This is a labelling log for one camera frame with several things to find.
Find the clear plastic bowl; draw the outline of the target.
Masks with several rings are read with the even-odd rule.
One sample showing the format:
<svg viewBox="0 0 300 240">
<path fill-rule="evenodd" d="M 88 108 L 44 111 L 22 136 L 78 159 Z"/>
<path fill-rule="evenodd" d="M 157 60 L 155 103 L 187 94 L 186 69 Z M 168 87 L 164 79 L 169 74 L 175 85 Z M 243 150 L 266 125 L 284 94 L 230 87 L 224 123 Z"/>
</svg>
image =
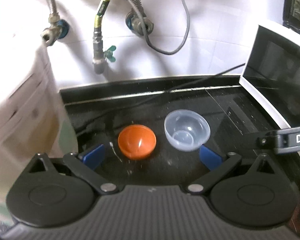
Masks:
<svg viewBox="0 0 300 240">
<path fill-rule="evenodd" d="M 206 119 L 187 109 L 169 113 L 164 120 L 164 132 L 170 145 L 183 152 L 199 149 L 211 135 Z"/>
</svg>

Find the orange plastic bowl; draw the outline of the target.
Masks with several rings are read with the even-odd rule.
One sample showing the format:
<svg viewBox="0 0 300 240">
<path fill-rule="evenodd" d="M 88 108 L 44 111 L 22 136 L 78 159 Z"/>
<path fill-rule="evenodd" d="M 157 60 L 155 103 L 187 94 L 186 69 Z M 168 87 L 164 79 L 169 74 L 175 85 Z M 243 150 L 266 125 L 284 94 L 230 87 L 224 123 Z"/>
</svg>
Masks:
<svg viewBox="0 0 300 240">
<path fill-rule="evenodd" d="M 147 126 L 130 125 L 119 133 L 117 143 L 122 154 L 128 159 L 143 160 L 154 151 L 157 138 Z"/>
</svg>

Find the white microwave oven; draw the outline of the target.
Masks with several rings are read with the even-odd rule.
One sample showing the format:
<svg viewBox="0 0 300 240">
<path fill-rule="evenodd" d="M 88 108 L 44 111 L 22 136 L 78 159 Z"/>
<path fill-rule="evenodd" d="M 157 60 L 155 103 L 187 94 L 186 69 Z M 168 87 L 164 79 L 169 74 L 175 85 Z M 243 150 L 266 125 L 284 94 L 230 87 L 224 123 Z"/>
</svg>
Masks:
<svg viewBox="0 0 300 240">
<path fill-rule="evenodd" d="M 280 128 L 300 126 L 300 34 L 258 25 L 239 84 Z"/>
</svg>

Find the blue wall valve left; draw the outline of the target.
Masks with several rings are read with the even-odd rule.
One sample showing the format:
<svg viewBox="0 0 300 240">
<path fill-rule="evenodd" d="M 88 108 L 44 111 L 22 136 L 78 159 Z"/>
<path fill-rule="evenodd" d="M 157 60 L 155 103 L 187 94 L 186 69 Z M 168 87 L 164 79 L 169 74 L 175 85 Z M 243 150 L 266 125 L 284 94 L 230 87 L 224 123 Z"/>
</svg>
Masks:
<svg viewBox="0 0 300 240">
<path fill-rule="evenodd" d="M 50 26 L 45 28 L 41 34 L 46 47 L 52 46 L 57 40 L 63 39 L 69 32 L 70 25 L 61 19 L 58 13 L 49 15 Z"/>
</svg>

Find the blue wall valve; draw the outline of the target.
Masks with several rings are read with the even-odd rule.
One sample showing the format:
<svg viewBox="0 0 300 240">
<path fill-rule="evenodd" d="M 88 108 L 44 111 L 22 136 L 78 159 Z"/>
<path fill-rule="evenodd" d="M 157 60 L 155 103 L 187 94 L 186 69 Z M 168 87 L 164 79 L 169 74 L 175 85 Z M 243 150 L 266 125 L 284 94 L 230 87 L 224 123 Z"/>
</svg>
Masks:
<svg viewBox="0 0 300 240">
<path fill-rule="evenodd" d="M 143 18 L 147 34 L 151 34 L 154 29 L 154 23 L 149 20 L 147 17 Z M 138 18 L 137 14 L 135 13 L 134 10 L 131 10 L 125 19 L 126 26 L 134 33 L 138 34 L 139 36 L 143 36 L 143 31 L 142 31 L 142 26 L 141 26 L 141 21 Z"/>
<path fill-rule="evenodd" d="M 46 47 L 52 46 L 57 40 L 63 39 L 69 32 L 70 25 L 61 19 L 58 13 L 49 15 L 50 26 L 45 28 L 41 34 Z"/>
</svg>

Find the blue wall valve right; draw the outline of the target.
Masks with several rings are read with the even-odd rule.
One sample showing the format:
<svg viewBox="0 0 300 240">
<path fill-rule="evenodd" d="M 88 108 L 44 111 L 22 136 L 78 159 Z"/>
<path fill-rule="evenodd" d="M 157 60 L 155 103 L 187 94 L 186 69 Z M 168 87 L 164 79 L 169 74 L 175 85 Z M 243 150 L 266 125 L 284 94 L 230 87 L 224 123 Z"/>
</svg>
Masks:
<svg viewBox="0 0 300 240">
<path fill-rule="evenodd" d="M 147 34 L 151 34 L 154 29 L 154 23 L 149 20 L 147 17 L 143 18 Z M 137 14 L 135 13 L 134 10 L 131 10 L 125 19 L 126 26 L 134 33 L 138 34 L 139 36 L 143 36 L 143 31 L 142 31 L 142 26 L 141 26 L 141 21 L 138 18 Z"/>
</svg>

